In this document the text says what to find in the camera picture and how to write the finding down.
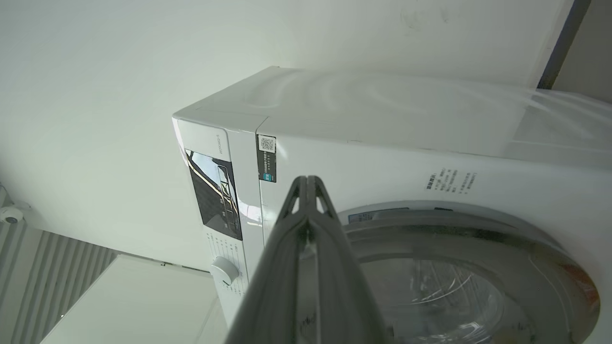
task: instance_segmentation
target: washer door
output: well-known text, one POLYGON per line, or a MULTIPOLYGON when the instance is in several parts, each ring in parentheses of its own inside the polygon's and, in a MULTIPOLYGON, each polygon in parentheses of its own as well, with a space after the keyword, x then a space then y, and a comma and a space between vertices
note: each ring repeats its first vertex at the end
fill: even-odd
POLYGON ((533 228, 442 210, 345 228, 397 343, 582 343, 597 322, 587 273, 533 228))

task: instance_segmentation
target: control panel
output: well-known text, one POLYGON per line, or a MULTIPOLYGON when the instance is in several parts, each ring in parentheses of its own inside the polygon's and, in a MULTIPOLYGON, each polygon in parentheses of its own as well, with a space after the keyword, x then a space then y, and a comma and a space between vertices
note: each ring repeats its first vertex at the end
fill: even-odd
POLYGON ((248 280, 242 241, 217 233, 206 233, 206 239, 213 256, 211 274, 217 289, 243 296, 248 280))

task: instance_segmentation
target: white wall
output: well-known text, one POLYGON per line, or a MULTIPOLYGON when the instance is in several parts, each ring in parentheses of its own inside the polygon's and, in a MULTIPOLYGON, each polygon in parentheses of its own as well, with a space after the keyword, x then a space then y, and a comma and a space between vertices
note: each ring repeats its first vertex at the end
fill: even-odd
POLYGON ((591 0, 553 89, 612 103, 612 2, 591 0))
POLYGON ((43 344, 221 344, 210 274, 119 255, 43 344))
POLYGON ((269 65, 530 84, 568 3, 2 0, 0 180, 36 228, 207 269, 172 113, 269 65))

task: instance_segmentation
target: white washing machine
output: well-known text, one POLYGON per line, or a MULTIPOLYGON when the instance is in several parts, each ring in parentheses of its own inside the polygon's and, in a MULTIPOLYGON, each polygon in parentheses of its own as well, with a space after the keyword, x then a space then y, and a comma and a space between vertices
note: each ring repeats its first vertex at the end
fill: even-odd
POLYGON ((174 125, 230 324, 291 183, 316 175, 399 342, 612 338, 608 104, 270 67, 174 125))

